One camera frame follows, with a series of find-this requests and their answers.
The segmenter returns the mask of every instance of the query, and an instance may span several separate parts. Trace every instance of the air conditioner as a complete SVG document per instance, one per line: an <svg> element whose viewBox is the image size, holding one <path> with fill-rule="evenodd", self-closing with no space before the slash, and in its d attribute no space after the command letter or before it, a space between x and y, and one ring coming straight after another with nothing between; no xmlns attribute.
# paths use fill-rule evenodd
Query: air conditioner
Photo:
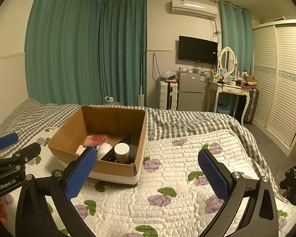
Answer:
<svg viewBox="0 0 296 237"><path fill-rule="evenodd" d="M216 6L188 0L171 0L171 12L210 20L216 19L218 14Z"/></svg>

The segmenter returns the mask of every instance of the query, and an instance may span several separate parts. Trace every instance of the blue gripper pad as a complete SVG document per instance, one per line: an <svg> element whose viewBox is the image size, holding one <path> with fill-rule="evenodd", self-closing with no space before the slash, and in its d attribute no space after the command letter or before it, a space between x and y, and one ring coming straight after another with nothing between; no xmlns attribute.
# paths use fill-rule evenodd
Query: blue gripper pad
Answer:
<svg viewBox="0 0 296 237"><path fill-rule="evenodd" d="M78 196L95 162L96 151L95 148L91 148L66 181L65 194L69 200Z"/></svg>
<svg viewBox="0 0 296 237"><path fill-rule="evenodd" d="M218 199L224 201L228 200L229 197L229 186L228 182L222 176L218 168L214 165L204 150L199 151L199 165L205 174L209 184L214 190Z"/></svg>

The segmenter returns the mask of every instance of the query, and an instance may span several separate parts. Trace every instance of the sliding wardrobe door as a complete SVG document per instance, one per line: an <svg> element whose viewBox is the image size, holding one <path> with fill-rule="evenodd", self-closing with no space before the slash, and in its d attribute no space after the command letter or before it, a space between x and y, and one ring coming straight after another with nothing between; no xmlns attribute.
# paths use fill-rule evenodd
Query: sliding wardrobe door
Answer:
<svg viewBox="0 0 296 237"><path fill-rule="evenodd" d="M278 46L278 79L267 128L290 146L296 134L296 24L274 27Z"/></svg>
<svg viewBox="0 0 296 237"><path fill-rule="evenodd" d="M260 90L254 119L266 125L272 105L276 73L276 41L273 26L253 31L254 61L253 71Z"/></svg>

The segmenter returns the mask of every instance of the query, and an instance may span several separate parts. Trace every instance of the gingham bed sheet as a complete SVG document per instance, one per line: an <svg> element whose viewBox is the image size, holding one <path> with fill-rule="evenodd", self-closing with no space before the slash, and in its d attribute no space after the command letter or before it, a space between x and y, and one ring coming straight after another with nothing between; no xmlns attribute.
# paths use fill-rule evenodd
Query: gingham bed sheet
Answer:
<svg viewBox="0 0 296 237"><path fill-rule="evenodd" d="M0 158L10 157L14 152L23 148L43 128L60 127L79 106L77 104L56 105L52 103L43 105L35 99L26 100L15 108L0 125L0 137L12 132L19 135L19 142L0 151ZM259 152L253 135L231 116L212 112L163 111L146 107L127 108L142 109L147 112L148 141L205 134L221 129L232 130L239 137L248 156L253 159L256 174L259 177L268 176L275 196L287 202L278 194L274 177Z"/></svg>

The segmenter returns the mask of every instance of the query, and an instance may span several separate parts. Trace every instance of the human hand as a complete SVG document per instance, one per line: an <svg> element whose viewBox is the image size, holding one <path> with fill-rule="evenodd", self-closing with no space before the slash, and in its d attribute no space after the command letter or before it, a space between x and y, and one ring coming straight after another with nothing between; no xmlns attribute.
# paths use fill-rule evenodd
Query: human hand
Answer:
<svg viewBox="0 0 296 237"><path fill-rule="evenodd" d="M0 221L4 224L8 221L8 215L6 213L6 205L4 203L3 197L0 198Z"/></svg>

